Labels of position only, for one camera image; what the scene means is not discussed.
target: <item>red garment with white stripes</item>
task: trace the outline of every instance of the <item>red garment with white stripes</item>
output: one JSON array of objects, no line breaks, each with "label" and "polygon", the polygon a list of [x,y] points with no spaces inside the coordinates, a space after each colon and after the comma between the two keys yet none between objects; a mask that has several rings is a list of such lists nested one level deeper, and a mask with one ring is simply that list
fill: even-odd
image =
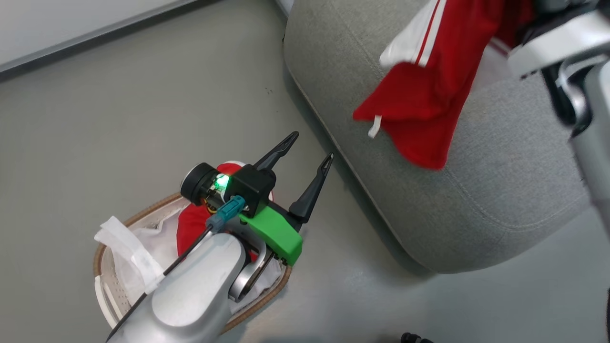
[{"label": "red garment with white stripes", "polygon": [[380,116],[405,158],[444,167],[486,46],[494,37],[496,47],[515,46],[532,15],[531,0],[430,0],[382,54],[382,65],[395,65],[353,118]]}]

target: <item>basket rim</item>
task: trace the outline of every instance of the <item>basket rim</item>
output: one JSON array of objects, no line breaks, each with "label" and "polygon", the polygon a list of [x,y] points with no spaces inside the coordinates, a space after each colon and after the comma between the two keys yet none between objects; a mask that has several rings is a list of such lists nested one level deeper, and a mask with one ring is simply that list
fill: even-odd
[{"label": "basket rim", "polygon": [[[182,197],[182,195],[180,193],[172,194],[169,197],[166,197],[163,200],[160,200],[160,201],[154,203],[153,205],[148,206],[146,209],[138,212],[137,214],[135,214],[134,216],[132,216],[131,218],[129,218],[125,222],[123,222],[123,225],[130,227],[138,220],[140,220],[140,219],[146,217],[147,215],[149,215],[150,213],[180,199],[181,197]],[[95,251],[95,257],[93,258],[94,278],[102,275],[102,256],[104,256],[105,250],[106,250],[106,246],[104,244],[100,243],[98,245],[98,249]],[[271,292],[269,292],[268,294],[266,294],[265,296],[260,298],[258,301],[255,301],[255,303],[251,307],[247,306],[245,310],[239,311],[238,312],[239,315],[237,317],[233,318],[231,321],[229,321],[224,326],[224,329],[221,334],[236,327],[238,324],[242,323],[248,317],[250,317],[251,315],[256,313],[258,310],[263,308],[263,306],[265,306],[273,298],[275,298],[275,296],[278,295],[284,289],[284,287],[286,286],[286,283],[288,283],[288,279],[290,278],[291,273],[292,273],[292,267],[287,265],[286,269],[284,271],[284,274],[282,275],[281,280],[279,280],[278,285],[276,287],[274,287],[271,290]]]}]

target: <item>robotic arm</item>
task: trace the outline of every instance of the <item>robotic arm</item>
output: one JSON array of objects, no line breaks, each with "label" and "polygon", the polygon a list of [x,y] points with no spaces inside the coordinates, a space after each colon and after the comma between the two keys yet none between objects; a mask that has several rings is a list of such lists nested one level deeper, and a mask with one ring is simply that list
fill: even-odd
[{"label": "robotic arm", "polygon": [[539,19],[509,57],[515,74],[540,70],[592,202],[610,233],[610,1],[539,0]]},{"label": "robotic arm", "polygon": [[[297,137],[293,132],[261,160],[230,177],[206,163],[188,173],[182,196],[218,211],[199,239],[165,271],[159,287],[143,294],[120,320],[107,342],[213,342],[231,318],[229,299],[243,299],[271,259],[294,265],[303,246],[299,230],[309,221],[333,160],[333,154],[324,159],[289,210],[269,201],[276,182],[272,168]],[[245,247],[258,252],[255,261],[249,261]]]}]

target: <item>white wall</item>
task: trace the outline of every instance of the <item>white wall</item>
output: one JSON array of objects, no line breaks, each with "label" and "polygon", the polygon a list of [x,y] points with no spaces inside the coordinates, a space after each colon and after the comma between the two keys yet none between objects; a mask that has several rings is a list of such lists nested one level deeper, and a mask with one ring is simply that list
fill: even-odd
[{"label": "white wall", "polygon": [[2,0],[0,71],[193,0]]}]

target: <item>black cable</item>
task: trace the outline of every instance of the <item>black cable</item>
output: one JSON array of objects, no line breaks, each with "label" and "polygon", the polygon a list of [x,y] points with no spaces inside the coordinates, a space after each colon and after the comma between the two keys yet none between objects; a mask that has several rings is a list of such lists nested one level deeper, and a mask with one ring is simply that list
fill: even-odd
[{"label": "black cable", "polygon": [[608,290],[608,304],[606,305],[606,335],[610,342],[610,290]]},{"label": "black cable", "polygon": [[429,339],[421,338],[414,333],[406,332],[400,337],[400,343],[432,343]]},{"label": "black cable", "polygon": [[[174,270],[174,268],[176,268],[182,261],[184,261],[184,259],[188,256],[188,254],[190,254],[191,251],[193,251],[193,249],[195,249],[195,247],[201,243],[201,241],[204,239],[204,237],[206,236],[206,234],[212,229],[211,226],[208,226],[206,228],[205,231],[203,231],[203,233],[201,234],[201,236],[199,236],[199,238],[197,238],[197,240],[191,244],[190,247],[188,247],[188,249],[186,249],[186,251],[184,251],[182,253],[182,255],[178,256],[178,258],[174,261],[174,263],[172,263],[169,267],[167,267],[167,269],[165,269],[165,271],[163,272],[164,276],[167,276],[169,273],[171,273],[172,270]],[[125,323],[125,321],[127,320],[127,318],[129,318],[129,316],[131,316],[131,314],[135,311],[135,309],[140,306],[140,303],[146,298],[146,293],[142,293],[142,295],[140,296],[140,298],[138,298],[138,300],[133,304],[133,306],[131,306],[131,308],[129,309],[129,311],[127,311],[127,313],[125,314],[125,316],[123,316],[123,318],[121,318],[121,320],[119,320],[119,322],[115,325],[115,327],[112,329],[112,331],[110,332],[110,334],[108,335],[108,338],[106,339],[106,342],[108,342],[110,340],[110,338],[112,338],[112,336],[115,335],[115,333],[117,333],[118,329],[120,329],[123,324]]]}]

